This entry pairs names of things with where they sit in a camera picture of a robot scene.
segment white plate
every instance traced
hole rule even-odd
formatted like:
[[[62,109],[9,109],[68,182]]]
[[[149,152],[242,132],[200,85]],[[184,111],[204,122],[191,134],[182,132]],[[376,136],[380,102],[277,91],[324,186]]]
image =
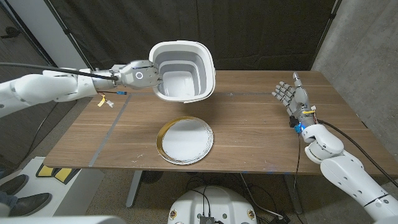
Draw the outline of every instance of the white plate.
[[[159,154],[173,164],[187,165],[204,158],[213,146],[213,131],[199,118],[184,116],[169,121],[159,131]]]

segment black curtain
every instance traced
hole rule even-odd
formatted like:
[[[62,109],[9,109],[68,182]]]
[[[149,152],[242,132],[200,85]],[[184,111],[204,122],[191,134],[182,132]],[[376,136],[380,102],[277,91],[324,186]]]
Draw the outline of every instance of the black curtain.
[[[168,40],[207,46],[217,70],[308,70],[334,0],[51,1],[93,67]]]

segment white robotic arm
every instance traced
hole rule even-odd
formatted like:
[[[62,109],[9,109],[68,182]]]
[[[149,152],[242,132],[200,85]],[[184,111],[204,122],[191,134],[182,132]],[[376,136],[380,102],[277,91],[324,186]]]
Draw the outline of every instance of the white robotic arm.
[[[308,158],[320,164],[322,174],[362,205],[375,221],[398,216],[398,201],[370,177],[358,158],[344,150],[340,139],[317,123],[297,73],[293,79],[297,89],[280,82],[272,95],[287,107],[291,119],[297,119],[296,129],[310,143],[305,148]]]
[[[148,60],[133,61],[119,70],[92,71],[84,73],[116,77],[114,80],[74,75],[67,72],[44,70],[43,75],[30,74],[0,83],[0,118],[15,111],[49,101],[71,101],[93,96],[99,91],[116,88],[118,85],[133,89],[157,86],[162,77],[158,66]]]

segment blue connector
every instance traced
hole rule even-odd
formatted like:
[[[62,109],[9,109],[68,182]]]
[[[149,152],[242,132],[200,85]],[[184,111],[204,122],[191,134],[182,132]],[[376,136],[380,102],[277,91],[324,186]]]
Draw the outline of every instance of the blue connector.
[[[298,125],[294,126],[294,131],[296,131],[297,134],[301,133],[301,123],[299,123]]]

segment wooden table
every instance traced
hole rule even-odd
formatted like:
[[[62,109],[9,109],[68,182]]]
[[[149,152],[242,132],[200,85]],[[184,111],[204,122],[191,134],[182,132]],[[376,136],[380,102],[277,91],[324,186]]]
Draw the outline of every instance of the wooden table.
[[[398,175],[397,162],[365,127],[355,112],[320,72],[299,72],[317,117],[334,124],[357,141],[389,174]],[[293,83],[292,72],[217,71],[216,90],[196,103],[171,103],[158,99],[151,89],[127,95],[108,93],[115,103],[98,107],[96,96],[79,115],[44,160],[50,167],[115,168],[201,172],[253,172],[285,174],[295,172],[298,138],[289,127],[289,116],[272,95],[280,81]],[[124,104],[119,121],[107,136]],[[160,128],[179,116],[206,121],[214,132],[214,145],[201,161],[178,166],[157,152],[155,140]],[[371,175],[380,172],[343,136],[335,131],[348,152],[362,161]],[[103,147],[92,166],[93,156]],[[299,174],[320,174],[318,164],[301,153]]]

